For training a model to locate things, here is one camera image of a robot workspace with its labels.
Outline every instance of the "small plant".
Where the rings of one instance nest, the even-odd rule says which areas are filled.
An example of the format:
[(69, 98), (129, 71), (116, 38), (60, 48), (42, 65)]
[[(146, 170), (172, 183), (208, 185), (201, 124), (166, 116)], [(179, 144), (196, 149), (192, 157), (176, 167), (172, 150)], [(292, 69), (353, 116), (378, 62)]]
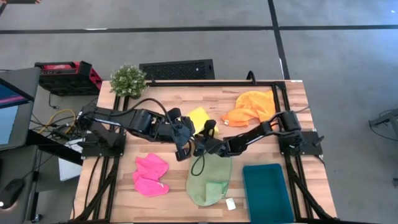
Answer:
[(118, 96), (131, 96), (138, 99), (146, 88), (147, 74), (134, 65), (125, 64), (111, 74), (111, 92)]

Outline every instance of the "concrete floor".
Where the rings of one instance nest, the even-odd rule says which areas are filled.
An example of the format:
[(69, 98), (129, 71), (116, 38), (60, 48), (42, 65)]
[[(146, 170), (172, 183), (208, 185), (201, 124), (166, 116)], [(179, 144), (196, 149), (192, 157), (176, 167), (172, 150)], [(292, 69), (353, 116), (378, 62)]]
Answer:
[[(394, 0), (278, 0), (280, 26), (398, 24)], [(167, 26), (271, 26), (268, 3), (184, 0), (43, 0), (9, 5), (0, 17), (4, 29), (88, 29)], [(398, 108), (396, 52), (398, 30), (282, 31), (291, 79), (303, 80), (315, 126), (325, 135), (322, 148), (338, 216), (358, 222), (397, 223), (398, 151), (380, 138), (368, 120)], [(212, 58), (218, 79), (281, 79), (273, 31), (217, 31), (127, 34), (0, 35), (0, 69), (34, 62), (86, 60), (109, 79), (124, 62), (135, 64)], [(43, 122), (55, 110), (39, 90), (34, 113)], [(61, 108), (78, 110), (91, 98), (53, 97)], [(393, 137), (387, 126), (376, 129)], [(40, 223), (66, 220), (77, 181), (39, 199), (47, 215)], [(54, 202), (54, 195), (62, 200)]]

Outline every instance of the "wooden tabletop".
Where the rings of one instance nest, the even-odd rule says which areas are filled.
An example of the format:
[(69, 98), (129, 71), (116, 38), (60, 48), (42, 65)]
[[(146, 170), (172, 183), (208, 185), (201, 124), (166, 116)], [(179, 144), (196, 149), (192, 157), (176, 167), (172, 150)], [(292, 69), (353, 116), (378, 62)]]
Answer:
[[(286, 87), (292, 110), (297, 111), (308, 106), (302, 82), (286, 81)], [(210, 118), (217, 121), (222, 138), (223, 136), (234, 136), (249, 131), (259, 124), (257, 120), (253, 119), (248, 127), (231, 128), (225, 126), (220, 118), (222, 114), (226, 114), (234, 108), (235, 101), (240, 94), (253, 90), (264, 92), (271, 90), (271, 88), (267, 86), (150, 87), (144, 92), (141, 99), (155, 98), (167, 110), (178, 107), (182, 114), (187, 114), (199, 106), (204, 107)], [(113, 107), (115, 95), (109, 91), (109, 82), (103, 82), (98, 106), (103, 108)], [(279, 95), (280, 102), (283, 102), (282, 94), (279, 93)], [(129, 100), (129, 106), (136, 102), (136, 100)], [(141, 105), (141, 108), (163, 113), (159, 106), (153, 102), (145, 102)], [(297, 114), (297, 117), (304, 130), (314, 128), (309, 109)], [(242, 181), (242, 168), (245, 165), (279, 163), (284, 168), (286, 186), (289, 189), (285, 161), (280, 155), (275, 136), (263, 138), (250, 145), (247, 151), (240, 156), (233, 157), (233, 170), (226, 198), (234, 198), (237, 209), (231, 211), (227, 209), (225, 199), (209, 207), (199, 207), (192, 202), (185, 191), (190, 161), (187, 159), (177, 162), (174, 144), (148, 142), (130, 134), (127, 134), (126, 141), (124, 155), (120, 160), (118, 170), (111, 222), (248, 222)], [(136, 157), (145, 157), (148, 153), (158, 155), (170, 166), (166, 174), (160, 179), (161, 182), (170, 186), (169, 193), (165, 195), (148, 198), (134, 190), (132, 173), (136, 170)], [(76, 215), (83, 211), (88, 179), (95, 160), (96, 158), (89, 158), (83, 163), (75, 197)], [(335, 217), (335, 207), (323, 164), (314, 156), (302, 156), (302, 160), (309, 191), (324, 210)], [(101, 163), (102, 158), (95, 169), (88, 201), (97, 191)], [(299, 189), (297, 189), (297, 193), (302, 217), (306, 217), (302, 194)], [(105, 192), (99, 213), (100, 218), (104, 217), (107, 198), (108, 192)]]

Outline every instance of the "red toolbox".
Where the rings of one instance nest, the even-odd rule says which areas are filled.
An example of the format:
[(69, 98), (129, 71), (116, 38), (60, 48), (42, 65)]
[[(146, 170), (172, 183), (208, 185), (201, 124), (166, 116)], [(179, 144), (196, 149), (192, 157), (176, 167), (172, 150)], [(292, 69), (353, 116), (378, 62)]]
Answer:
[(42, 69), (39, 85), (58, 96), (99, 95), (102, 79), (90, 63), (46, 62), (35, 63)]

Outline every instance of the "black floor line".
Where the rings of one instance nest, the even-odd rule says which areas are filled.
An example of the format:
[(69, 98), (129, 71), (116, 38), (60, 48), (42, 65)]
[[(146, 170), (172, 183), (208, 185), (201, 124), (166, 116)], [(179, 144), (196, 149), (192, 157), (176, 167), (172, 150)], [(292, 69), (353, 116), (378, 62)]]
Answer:
[(198, 31), (259, 31), (272, 30), (271, 26), (200, 26), (200, 27), (143, 27), (99, 29), (38, 29), (0, 30), (0, 34), (108, 34), (135, 32), (198, 32)]
[(280, 59), (280, 66), (282, 67), (282, 76), (285, 80), (290, 80), (289, 69), (287, 68), (287, 61), (285, 56), (284, 45), (282, 43), (282, 37), (280, 36), (278, 20), (276, 16), (275, 6), (273, 0), (268, 0), (269, 12), (272, 19), (272, 28), (274, 28), (274, 35), (276, 41), (276, 47)]
[(398, 29), (398, 25), (349, 25), (349, 26), (280, 26), (279, 30), (378, 30)]
[(0, 16), (2, 14), (2, 12), (4, 11), (4, 9), (6, 8), (7, 4), (1, 4), (0, 6)]

